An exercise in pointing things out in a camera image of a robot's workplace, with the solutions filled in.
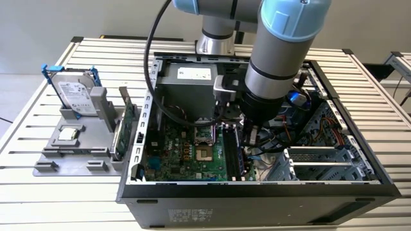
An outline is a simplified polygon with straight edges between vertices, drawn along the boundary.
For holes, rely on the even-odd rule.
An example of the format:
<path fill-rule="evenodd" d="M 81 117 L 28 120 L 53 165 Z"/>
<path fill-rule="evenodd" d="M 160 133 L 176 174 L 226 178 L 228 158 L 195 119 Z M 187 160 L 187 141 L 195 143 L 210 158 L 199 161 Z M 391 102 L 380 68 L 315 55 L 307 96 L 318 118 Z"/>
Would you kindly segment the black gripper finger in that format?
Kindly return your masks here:
<path fill-rule="evenodd" d="M 248 144 L 250 121 L 244 120 L 242 129 L 242 143 Z"/>
<path fill-rule="evenodd" d="M 248 146 L 255 146 L 258 142 L 258 133 L 259 133 L 259 126 L 248 124 L 246 126 L 246 144 Z"/>

